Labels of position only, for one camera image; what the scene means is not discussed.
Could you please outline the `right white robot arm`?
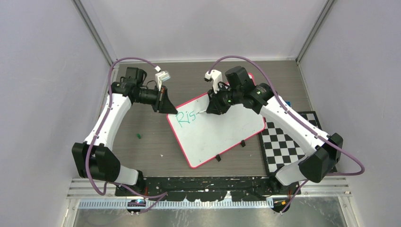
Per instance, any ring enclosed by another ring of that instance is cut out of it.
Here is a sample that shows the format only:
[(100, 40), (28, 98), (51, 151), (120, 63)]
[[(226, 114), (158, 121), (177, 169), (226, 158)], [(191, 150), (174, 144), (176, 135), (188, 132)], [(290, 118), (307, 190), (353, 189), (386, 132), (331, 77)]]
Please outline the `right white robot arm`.
[(293, 112), (281, 97), (275, 97), (266, 83), (256, 85), (244, 67), (229, 69), (225, 76), (228, 85), (222, 82), (218, 70), (206, 72), (204, 79), (212, 82), (208, 91), (208, 114), (225, 114), (231, 106), (242, 105), (274, 123), (289, 135), (303, 150), (305, 156), (294, 163), (279, 168), (270, 181), (270, 189), (282, 194), (290, 184), (309, 180), (319, 183), (338, 163), (343, 138), (316, 128), (297, 112)]

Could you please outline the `pink-framed whiteboard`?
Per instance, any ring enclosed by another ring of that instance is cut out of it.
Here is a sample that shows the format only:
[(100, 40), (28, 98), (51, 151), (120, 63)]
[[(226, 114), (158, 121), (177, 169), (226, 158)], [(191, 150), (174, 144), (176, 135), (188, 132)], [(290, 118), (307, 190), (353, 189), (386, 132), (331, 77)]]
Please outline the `pink-framed whiteboard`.
[(232, 149), (265, 128), (261, 115), (242, 105), (234, 105), (223, 115), (197, 112), (206, 110), (207, 93), (176, 107), (167, 121), (190, 168), (195, 169)]

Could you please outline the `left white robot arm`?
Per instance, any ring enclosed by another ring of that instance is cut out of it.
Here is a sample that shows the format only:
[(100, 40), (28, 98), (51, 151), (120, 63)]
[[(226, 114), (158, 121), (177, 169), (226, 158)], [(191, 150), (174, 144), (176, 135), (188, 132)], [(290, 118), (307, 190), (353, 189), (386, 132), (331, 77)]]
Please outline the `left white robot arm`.
[(111, 96), (95, 124), (92, 132), (82, 143), (75, 143), (72, 154), (80, 177), (87, 178), (87, 171), (93, 179), (105, 182), (122, 183), (134, 196), (145, 190), (143, 173), (123, 166), (113, 154), (113, 142), (125, 114), (133, 103), (152, 106), (156, 113), (177, 114), (169, 100), (167, 87), (162, 83), (170, 79), (168, 71), (159, 70), (155, 74), (153, 89), (144, 86), (147, 73), (139, 68), (128, 67), (120, 81), (111, 84)]

